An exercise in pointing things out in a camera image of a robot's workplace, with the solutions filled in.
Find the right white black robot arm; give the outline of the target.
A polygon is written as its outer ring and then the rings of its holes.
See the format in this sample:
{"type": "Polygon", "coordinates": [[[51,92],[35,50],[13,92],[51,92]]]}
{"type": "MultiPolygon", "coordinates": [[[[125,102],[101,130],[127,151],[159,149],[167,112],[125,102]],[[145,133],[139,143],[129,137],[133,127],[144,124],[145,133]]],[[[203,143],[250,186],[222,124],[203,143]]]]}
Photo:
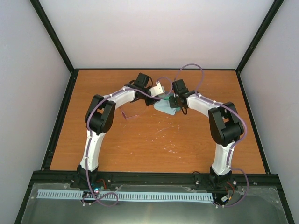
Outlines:
{"type": "Polygon", "coordinates": [[[209,119],[210,133],[216,143],[209,180],[214,188],[218,188],[231,177],[233,151],[240,137],[247,133],[245,123],[232,102],[219,103],[197,91],[189,91],[182,79],[172,83],[172,90],[174,95],[169,97],[170,108],[180,108],[184,115],[188,109],[196,110],[209,119]]]}

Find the light blue cleaning cloth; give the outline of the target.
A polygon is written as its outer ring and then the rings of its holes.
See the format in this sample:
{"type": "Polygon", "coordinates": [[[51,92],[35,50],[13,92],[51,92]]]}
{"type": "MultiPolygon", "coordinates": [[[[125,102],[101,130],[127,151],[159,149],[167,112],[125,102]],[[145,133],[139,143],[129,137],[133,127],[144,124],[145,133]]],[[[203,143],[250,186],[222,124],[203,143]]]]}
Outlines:
{"type": "Polygon", "coordinates": [[[160,100],[154,104],[154,109],[169,115],[175,115],[176,108],[170,108],[170,103],[168,100],[160,100]]]}

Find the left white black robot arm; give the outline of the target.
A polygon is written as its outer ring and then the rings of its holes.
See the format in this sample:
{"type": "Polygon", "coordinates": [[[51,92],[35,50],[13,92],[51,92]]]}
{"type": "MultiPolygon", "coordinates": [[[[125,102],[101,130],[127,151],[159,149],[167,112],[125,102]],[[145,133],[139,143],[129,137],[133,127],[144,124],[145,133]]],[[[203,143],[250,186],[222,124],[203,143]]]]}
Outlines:
{"type": "Polygon", "coordinates": [[[139,99],[145,100],[149,105],[153,98],[148,82],[153,84],[152,78],[139,73],[136,80],[124,85],[120,90],[105,96],[93,96],[85,115],[87,138],[84,155],[77,167],[80,181],[87,188],[96,185],[101,144],[112,127],[115,110],[125,103],[139,99]]]}

